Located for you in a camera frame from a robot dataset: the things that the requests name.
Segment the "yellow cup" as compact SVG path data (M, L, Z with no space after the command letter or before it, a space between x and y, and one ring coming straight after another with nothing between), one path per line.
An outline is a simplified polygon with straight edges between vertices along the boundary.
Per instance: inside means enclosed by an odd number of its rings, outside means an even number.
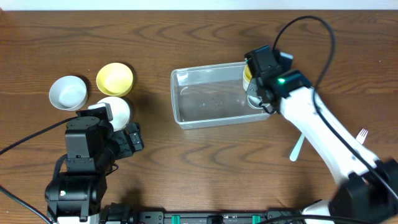
M250 71L248 65L246 65L244 68L243 78L246 82L250 82L252 80L252 74L251 74L251 71Z

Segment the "white cup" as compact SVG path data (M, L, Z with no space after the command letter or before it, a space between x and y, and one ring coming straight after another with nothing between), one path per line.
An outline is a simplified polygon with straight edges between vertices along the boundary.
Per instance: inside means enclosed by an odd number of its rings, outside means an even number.
M248 89L248 86L251 82L251 78L248 78L245 74L243 74L243 89L246 91Z

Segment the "grey cup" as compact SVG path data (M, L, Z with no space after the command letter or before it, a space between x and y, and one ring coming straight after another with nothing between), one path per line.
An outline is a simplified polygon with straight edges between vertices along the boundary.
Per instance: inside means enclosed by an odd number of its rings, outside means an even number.
M255 96L248 95L248 105L252 109L255 109L255 110L262 110L263 109L262 101L259 98L255 97Z

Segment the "yellow bowl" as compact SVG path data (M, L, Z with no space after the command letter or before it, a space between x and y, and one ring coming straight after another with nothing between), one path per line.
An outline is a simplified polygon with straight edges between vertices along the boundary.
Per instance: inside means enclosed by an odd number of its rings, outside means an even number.
M109 63L102 67L96 76L97 88L109 96L127 95L131 91L133 83L133 72L123 63Z

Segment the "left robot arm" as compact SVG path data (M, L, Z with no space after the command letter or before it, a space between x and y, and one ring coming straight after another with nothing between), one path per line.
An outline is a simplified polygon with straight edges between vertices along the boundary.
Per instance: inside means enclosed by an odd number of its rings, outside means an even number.
M53 223L138 223L131 207L101 201L107 190L106 178L116 161L131 157L144 148L138 123L116 131L107 103L77 111L67 123L67 153L56 162L52 181L45 189L47 215Z

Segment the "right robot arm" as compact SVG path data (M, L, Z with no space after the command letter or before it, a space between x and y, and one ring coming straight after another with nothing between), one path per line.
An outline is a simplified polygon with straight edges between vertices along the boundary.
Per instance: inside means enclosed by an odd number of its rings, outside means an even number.
M252 78L246 93L277 112L308 139L338 191L301 211L304 223L382 223L397 215L397 162L361 145L323 104L311 82L292 70L292 56L268 45L245 54Z

